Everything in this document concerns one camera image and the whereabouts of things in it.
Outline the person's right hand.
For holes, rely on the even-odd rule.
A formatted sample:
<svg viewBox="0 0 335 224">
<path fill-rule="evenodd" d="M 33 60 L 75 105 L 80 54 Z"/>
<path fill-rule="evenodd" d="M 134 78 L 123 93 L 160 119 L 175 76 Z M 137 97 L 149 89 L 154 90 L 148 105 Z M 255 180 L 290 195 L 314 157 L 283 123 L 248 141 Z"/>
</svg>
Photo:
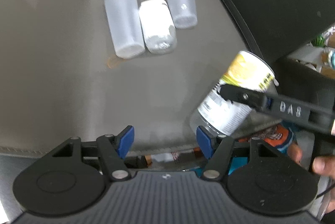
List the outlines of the person's right hand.
<svg viewBox="0 0 335 224">
<path fill-rule="evenodd" d="M 302 149 L 295 143 L 292 143 L 287 153 L 294 162 L 298 165 L 303 156 Z M 313 160 L 312 170 L 314 173 L 322 176 L 329 176 L 334 179 L 335 175 L 335 158 L 334 156 L 319 156 Z"/>
</svg>

